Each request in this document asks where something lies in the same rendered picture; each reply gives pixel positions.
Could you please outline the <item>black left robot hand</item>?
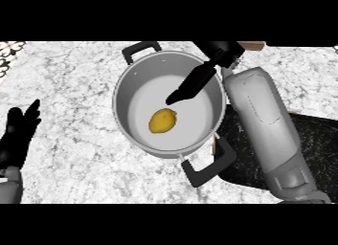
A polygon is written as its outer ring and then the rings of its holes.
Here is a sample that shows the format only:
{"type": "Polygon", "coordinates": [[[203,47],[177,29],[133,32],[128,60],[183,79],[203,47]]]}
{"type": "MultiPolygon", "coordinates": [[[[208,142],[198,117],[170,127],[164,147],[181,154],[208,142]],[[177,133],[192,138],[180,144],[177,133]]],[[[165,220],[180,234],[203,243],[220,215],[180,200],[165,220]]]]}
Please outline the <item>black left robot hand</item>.
{"type": "Polygon", "coordinates": [[[0,171],[22,168],[29,142],[40,119],[40,101],[34,100],[25,111],[12,107],[7,112],[6,130],[0,139],[0,171]]]}

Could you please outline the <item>yellow lemon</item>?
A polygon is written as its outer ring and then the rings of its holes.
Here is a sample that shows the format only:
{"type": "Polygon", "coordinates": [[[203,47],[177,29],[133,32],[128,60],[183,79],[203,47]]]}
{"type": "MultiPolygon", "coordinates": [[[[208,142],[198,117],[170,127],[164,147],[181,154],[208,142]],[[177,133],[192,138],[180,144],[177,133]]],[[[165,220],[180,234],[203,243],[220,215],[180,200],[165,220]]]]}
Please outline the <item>yellow lemon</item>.
{"type": "Polygon", "coordinates": [[[149,121],[150,133],[165,133],[171,130],[177,121],[177,113],[170,108],[159,109],[149,121]]]}

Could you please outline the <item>black speckled tray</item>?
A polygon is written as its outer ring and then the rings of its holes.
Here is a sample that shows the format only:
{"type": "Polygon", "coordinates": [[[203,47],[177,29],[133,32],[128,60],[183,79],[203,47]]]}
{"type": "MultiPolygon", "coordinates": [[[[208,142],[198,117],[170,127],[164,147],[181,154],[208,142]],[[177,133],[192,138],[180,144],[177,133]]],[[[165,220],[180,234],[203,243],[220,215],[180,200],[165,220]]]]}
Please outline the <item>black speckled tray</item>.
{"type": "MultiPolygon", "coordinates": [[[[327,194],[330,201],[338,204],[338,121],[293,113],[289,113],[289,117],[317,187],[327,194]]],[[[230,105],[226,105],[218,134],[237,155],[236,161],[220,173],[220,179],[245,187],[267,189],[237,113],[230,105]]]]}

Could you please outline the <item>brown wooden block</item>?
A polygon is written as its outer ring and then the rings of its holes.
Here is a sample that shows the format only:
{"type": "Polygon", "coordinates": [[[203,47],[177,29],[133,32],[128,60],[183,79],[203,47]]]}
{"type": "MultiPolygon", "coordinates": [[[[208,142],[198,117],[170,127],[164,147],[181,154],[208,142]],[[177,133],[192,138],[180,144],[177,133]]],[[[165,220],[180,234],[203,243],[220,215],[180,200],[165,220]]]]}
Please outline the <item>brown wooden block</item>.
{"type": "Polygon", "coordinates": [[[260,51],[264,47],[262,41],[239,41],[239,45],[246,51],[260,51]]]}

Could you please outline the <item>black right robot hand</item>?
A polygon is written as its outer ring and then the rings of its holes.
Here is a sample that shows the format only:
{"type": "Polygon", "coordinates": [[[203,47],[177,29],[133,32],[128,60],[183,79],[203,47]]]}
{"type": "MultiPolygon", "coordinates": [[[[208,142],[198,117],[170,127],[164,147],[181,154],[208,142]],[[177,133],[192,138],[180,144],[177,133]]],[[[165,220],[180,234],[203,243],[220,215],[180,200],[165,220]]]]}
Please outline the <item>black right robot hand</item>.
{"type": "Polygon", "coordinates": [[[217,72],[215,66],[229,68],[245,52],[236,41],[193,41],[193,44],[209,60],[189,72],[178,88],[165,99],[167,105],[193,99],[217,72]]]}

